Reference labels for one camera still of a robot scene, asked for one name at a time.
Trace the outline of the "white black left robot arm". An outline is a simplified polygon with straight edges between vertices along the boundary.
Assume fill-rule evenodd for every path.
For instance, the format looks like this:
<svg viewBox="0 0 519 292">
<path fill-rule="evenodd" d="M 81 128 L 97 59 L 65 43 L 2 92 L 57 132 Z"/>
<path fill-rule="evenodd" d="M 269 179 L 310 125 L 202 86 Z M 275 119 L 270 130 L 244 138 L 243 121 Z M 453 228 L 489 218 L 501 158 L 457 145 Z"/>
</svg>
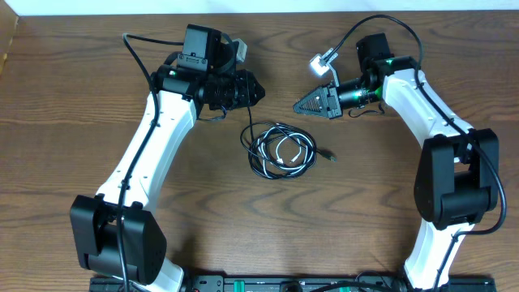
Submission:
<svg viewBox="0 0 519 292">
<path fill-rule="evenodd" d="M 183 139 L 208 107 L 224 119 L 264 97 L 243 68 L 247 45 L 199 25 L 154 72 L 144 116 L 114 172 L 93 196 L 70 209 L 79 265 L 93 271 L 92 291 L 180 291 L 185 273 L 166 257 L 155 218 L 165 176 Z"/>
</svg>

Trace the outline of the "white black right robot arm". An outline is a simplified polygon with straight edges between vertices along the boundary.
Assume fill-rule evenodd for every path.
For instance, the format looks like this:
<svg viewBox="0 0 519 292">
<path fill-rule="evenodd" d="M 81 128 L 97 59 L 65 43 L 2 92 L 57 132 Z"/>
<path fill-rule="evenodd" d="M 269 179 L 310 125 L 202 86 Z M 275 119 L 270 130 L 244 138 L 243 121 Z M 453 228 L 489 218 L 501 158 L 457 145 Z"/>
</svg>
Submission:
<svg viewBox="0 0 519 292">
<path fill-rule="evenodd" d="M 383 33 L 365 36 L 356 51 L 361 77 L 320 85 L 294 104 L 294 112 L 334 119 L 379 102 L 400 115 L 422 149 L 414 182 L 422 220 L 393 288 L 447 291 L 462 240 L 497 205 L 491 168 L 499 164 L 499 141 L 492 130 L 476 130 L 451 111 L 412 57 L 391 53 Z"/>
</svg>

